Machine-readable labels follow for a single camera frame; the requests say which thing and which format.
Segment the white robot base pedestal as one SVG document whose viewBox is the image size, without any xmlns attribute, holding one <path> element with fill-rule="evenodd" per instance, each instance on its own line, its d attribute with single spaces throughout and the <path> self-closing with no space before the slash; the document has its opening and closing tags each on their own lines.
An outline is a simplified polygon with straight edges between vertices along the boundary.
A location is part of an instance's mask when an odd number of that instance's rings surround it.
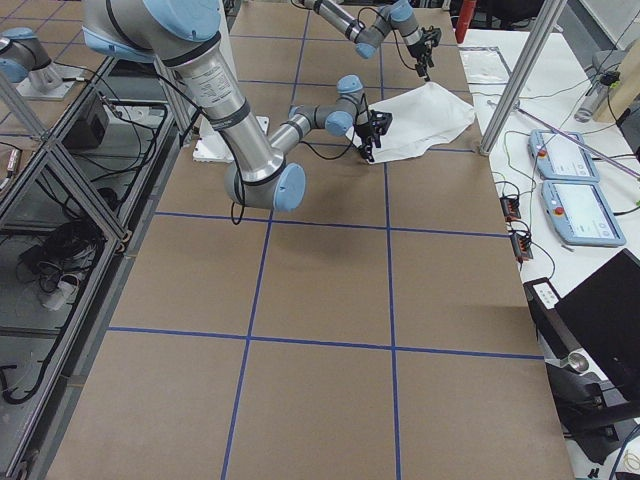
<svg viewBox="0 0 640 480">
<path fill-rule="evenodd" d="M 224 8 L 215 1 L 214 46 L 198 58 L 188 81 L 194 100 L 206 118 L 194 150 L 197 162 L 231 163 L 237 160 L 246 172 L 256 173 L 272 157 L 268 139 L 240 90 L 229 40 Z"/>
</svg>

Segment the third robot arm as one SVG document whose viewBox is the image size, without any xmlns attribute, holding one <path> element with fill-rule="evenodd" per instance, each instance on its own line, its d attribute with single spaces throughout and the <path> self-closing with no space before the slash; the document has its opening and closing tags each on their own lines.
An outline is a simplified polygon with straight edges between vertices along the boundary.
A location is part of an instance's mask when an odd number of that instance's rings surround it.
<svg viewBox="0 0 640 480">
<path fill-rule="evenodd" d="M 68 79 L 68 67 L 56 64 L 28 27 L 10 28 L 1 33 L 1 73 L 28 99 L 62 100 L 75 82 Z"/>
</svg>

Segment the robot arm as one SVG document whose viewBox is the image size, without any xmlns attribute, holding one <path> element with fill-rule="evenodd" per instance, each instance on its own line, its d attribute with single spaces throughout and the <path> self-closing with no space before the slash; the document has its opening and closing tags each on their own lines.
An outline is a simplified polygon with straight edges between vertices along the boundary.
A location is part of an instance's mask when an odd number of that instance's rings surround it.
<svg viewBox="0 0 640 480">
<path fill-rule="evenodd" d="M 397 37 L 400 36 L 414 60 L 414 65 L 410 66 L 398 53 L 402 64 L 425 82 L 431 80 L 429 69 L 434 67 L 433 50 L 441 42 L 442 30 L 435 26 L 421 26 L 409 1 L 395 1 L 379 9 L 363 7 L 363 10 L 369 9 L 374 14 L 371 25 L 361 20 L 360 13 L 352 15 L 337 1 L 291 1 L 291 4 L 323 18 L 351 41 L 358 55 L 364 59 L 372 58 L 389 35 L 394 36 L 396 49 L 399 49 Z"/>
<path fill-rule="evenodd" d="M 273 135 L 266 135 L 242 93 L 220 44 L 221 12 L 216 1 L 87 1 L 86 45 L 106 56 L 162 65 L 177 73 L 212 128 L 230 149 L 234 162 L 225 188 L 236 203 L 272 211 L 292 211 L 302 202 L 306 175 L 286 155 L 310 131 L 334 136 L 354 131 L 365 157 L 380 144 L 392 121 L 389 113 L 369 109 L 355 75 L 341 78 L 331 105 L 292 110 Z"/>
</svg>

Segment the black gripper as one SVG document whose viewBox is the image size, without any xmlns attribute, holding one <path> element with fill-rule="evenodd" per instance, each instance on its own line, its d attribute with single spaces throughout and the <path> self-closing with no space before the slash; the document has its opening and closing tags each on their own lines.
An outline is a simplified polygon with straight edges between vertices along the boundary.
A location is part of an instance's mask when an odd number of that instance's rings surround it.
<svg viewBox="0 0 640 480">
<path fill-rule="evenodd" d="M 415 69 L 419 76 L 424 75 L 430 81 L 430 69 L 433 67 L 432 51 L 441 41 L 441 29 L 438 27 L 418 27 L 407 36 L 407 48 L 415 61 Z"/>
<path fill-rule="evenodd" d="M 371 120 L 372 111 L 373 110 L 370 110 L 367 113 L 367 119 L 363 123 L 355 126 L 356 135 L 360 140 L 360 146 L 359 146 L 360 155 L 364 160 L 367 160 L 368 162 L 375 162 L 374 146 L 381 145 L 381 137 L 382 137 L 382 136 L 376 135 L 373 131 L 372 120 Z"/>
</svg>

